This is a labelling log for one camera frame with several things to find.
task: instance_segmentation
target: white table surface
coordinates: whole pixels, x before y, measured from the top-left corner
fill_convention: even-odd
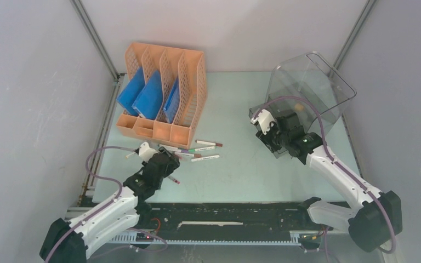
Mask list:
[[[148,202],[290,202],[304,201],[312,196],[326,201],[344,198],[322,177],[298,159],[284,155],[276,159],[255,137],[248,110],[264,102],[270,72],[207,73],[208,99],[198,124],[195,139],[216,141],[224,145],[203,155],[220,154],[220,158],[190,162],[185,157],[172,175],[181,184],[164,179],[162,188]],[[122,89],[128,83],[124,78]],[[142,141],[125,137],[115,126],[122,112],[114,110],[107,146],[138,147]],[[358,168],[341,119],[327,134],[327,143],[335,154],[353,171]],[[194,143],[192,147],[203,147]],[[141,161],[128,152],[106,150],[99,174],[123,182],[141,168]],[[117,186],[98,180],[93,202],[101,202]]]

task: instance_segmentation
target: blue binder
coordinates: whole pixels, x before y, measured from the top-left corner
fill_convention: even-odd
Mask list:
[[[143,67],[140,67],[135,76],[133,76],[132,80],[130,80],[127,86],[117,97],[118,103],[128,112],[128,114],[138,116],[138,113],[133,109],[132,105],[144,86]]]
[[[133,102],[133,109],[146,119],[156,119],[163,101],[161,74],[156,70]]]
[[[173,84],[170,95],[167,98],[166,103],[164,104],[164,113],[166,114],[166,120],[168,123],[172,123],[173,119],[180,105],[180,91],[178,88],[178,78],[176,78],[175,83]]]

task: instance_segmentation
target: light green tabletop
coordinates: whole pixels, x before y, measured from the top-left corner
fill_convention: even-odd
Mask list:
[[[191,162],[185,157],[172,175],[181,184],[165,179],[162,188],[148,202],[290,202],[320,197],[326,201],[343,201],[342,196],[322,177],[298,159],[285,155],[276,159],[255,137],[256,128],[249,122],[248,110],[265,100],[270,72],[207,73],[208,99],[195,139],[216,141],[224,145],[203,155],[220,158]],[[122,89],[128,83],[124,78]],[[107,146],[138,147],[142,141],[125,137],[115,126],[120,113],[116,105]],[[341,119],[327,134],[328,145],[353,171],[358,168]],[[203,147],[194,143],[192,147]],[[99,174],[123,182],[141,168],[127,152],[107,150]],[[98,180],[93,202],[101,202],[117,186]]]

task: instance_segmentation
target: robotic arm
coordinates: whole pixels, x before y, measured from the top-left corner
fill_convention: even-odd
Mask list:
[[[329,204],[318,197],[303,202],[303,210],[311,220],[348,231],[354,242],[370,252],[391,238],[386,220],[371,195],[378,197],[396,234],[402,231],[401,200],[393,191],[383,193],[347,167],[315,133],[304,133],[295,112],[287,110],[274,117],[262,110],[251,119],[258,137],[271,152],[285,148],[293,157],[313,168],[345,198],[349,208]]]
[[[85,214],[65,222],[59,218],[51,224],[39,255],[46,260],[56,242],[71,228],[76,227],[56,248],[50,263],[86,262],[93,253],[125,229],[141,221],[150,220],[151,207],[145,202],[161,188],[162,180],[180,166],[178,157],[165,148],[156,151],[143,143],[136,150],[143,167],[123,183],[117,192]]]

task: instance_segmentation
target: perforated plastic divider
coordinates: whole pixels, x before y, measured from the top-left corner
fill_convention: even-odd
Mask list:
[[[133,42],[125,52],[125,62],[130,79],[139,67],[143,66],[146,83],[157,70],[157,66],[159,67],[164,95],[162,106],[178,74],[180,104],[172,124],[165,122],[162,109],[155,121],[133,117],[123,112],[117,122],[119,131],[128,137],[190,148],[207,98],[204,53]]]
[[[165,122],[166,117],[164,114],[164,104],[170,95],[170,91],[172,90],[174,78],[172,72],[172,66],[170,65],[170,60],[168,59],[167,50],[164,50],[162,53],[161,59],[159,61],[160,73],[161,73],[161,81],[162,81],[162,95],[163,101],[161,109],[159,110],[159,114],[157,114],[156,121]]]
[[[180,105],[173,119],[173,124],[183,125],[183,114],[186,111],[188,100],[190,99],[190,80],[188,79],[188,66],[185,62],[185,53],[178,61],[178,89],[180,91]]]

